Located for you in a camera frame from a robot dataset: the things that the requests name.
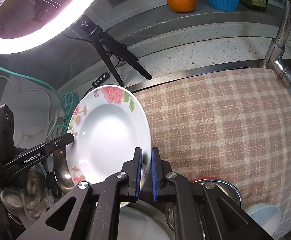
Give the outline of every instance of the white plate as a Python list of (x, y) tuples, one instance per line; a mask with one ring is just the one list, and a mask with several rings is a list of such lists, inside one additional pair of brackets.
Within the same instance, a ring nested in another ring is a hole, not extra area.
[(161, 225), (140, 210), (124, 207), (120, 210), (118, 240), (170, 240)]
[(172, 230), (169, 228), (167, 224), (167, 219), (165, 217), (165, 214), (162, 213), (159, 209), (155, 208), (154, 206), (140, 199), (136, 203), (130, 203), (128, 207), (137, 209), (145, 213), (152, 219), (154, 219), (156, 222), (160, 224), (163, 230), (167, 233), (170, 240), (175, 239), (174, 233), (172, 232)]
[(68, 168), (74, 184), (104, 181), (121, 171), (142, 149), (143, 186), (151, 164), (151, 134), (146, 114), (136, 97), (125, 88), (106, 85), (92, 90), (74, 111), (68, 132), (75, 136), (66, 146)]

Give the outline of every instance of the pink flower pattern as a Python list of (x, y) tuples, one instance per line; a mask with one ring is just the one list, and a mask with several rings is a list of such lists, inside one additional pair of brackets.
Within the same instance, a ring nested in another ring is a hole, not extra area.
[(105, 99), (109, 103), (115, 103), (118, 105), (122, 104), (122, 100), (124, 98), (124, 93), (121, 88), (117, 87), (103, 87), (101, 88), (101, 92), (104, 94)]
[(87, 105), (84, 104), (84, 109), (82, 110), (84, 116), (86, 116), (86, 114), (88, 113), (88, 110), (87, 110)]
[(73, 177), (72, 178), (73, 183), (75, 185), (77, 185), (78, 183), (80, 183), (81, 181), (85, 181), (85, 177), (83, 175), (79, 176), (79, 177)]
[(73, 112), (73, 115), (77, 115), (80, 113), (80, 105), (77, 105), (75, 111)]
[[(100, 89), (101, 92), (104, 94), (104, 98), (107, 100), (107, 102), (109, 102), (110, 104), (115, 103), (118, 105), (121, 105), (124, 102), (129, 102), (130, 101), (130, 110), (131, 112), (134, 109), (134, 103), (132, 102), (132, 98), (130, 98), (128, 96), (127, 92), (124, 92), (121, 88), (117, 88), (117, 87), (103, 87)], [(100, 95), (100, 90), (97, 89), (93, 92), (93, 95), (97, 98)], [(83, 105), (78, 105), (75, 109), (75, 111), (73, 112), (73, 116), (69, 125), (69, 131), (75, 135), (78, 136), (78, 132), (74, 131), (73, 129), (73, 124), (75, 123), (77, 127), (79, 127), (84, 119), (84, 117), (87, 115), (88, 113), (88, 109), (87, 109), (87, 105), (83, 104)], [(78, 183), (85, 181), (85, 176), (83, 175), (79, 175), (76, 176), (76, 173), (81, 172), (81, 170), (79, 168), (77, 168), (76, 166), (74, 166), (72, 168), (73, 176), (72, 176), (72, 180), (74, 182), (75, 185), (77, 185)], [(141, 177), (144, 177), (144, 173), (145, 170), (141, 171)]]
[(93, 95), (97, 98), (99, 96), (99, 89), (94, 90)]

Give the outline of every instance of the blue gripper pad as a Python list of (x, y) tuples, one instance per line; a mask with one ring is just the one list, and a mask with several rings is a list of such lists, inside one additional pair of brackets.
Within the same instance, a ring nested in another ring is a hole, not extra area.
[(158, 201), (158, 178), (157, 178), (157, 170), (155, 168), (155, 157), (154, 150), (151, 152), (151, 165), (152, 165), (152, 187), (153, 187), (153, 198), (154, 201)]
[(137, 177), (136, 177), (136, 197), (137, 198), (139, 198), (139, 193), (140, 193), (141, 170), (142, 170), (142, 149), (140, 149)]

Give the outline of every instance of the white bowl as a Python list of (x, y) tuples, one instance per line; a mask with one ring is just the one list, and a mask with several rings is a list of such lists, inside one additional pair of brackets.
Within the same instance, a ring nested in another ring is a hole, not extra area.
[(267, 203), (258, 203), (244, 210), (270, 236), (272, 236), (281, 221), (279, 207)]

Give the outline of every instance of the floral plate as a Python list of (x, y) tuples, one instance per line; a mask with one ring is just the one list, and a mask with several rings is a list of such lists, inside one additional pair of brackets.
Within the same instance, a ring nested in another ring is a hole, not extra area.
[(142, 149), (142, 188), (151, 164), (151, 134), (146, 114), (125, 88), (106, 85), (92, 90), (74, 111), (68, 132), (75, 137), (66, 146), (68, 168), (74, 184), (104, 181), (121, 171)]

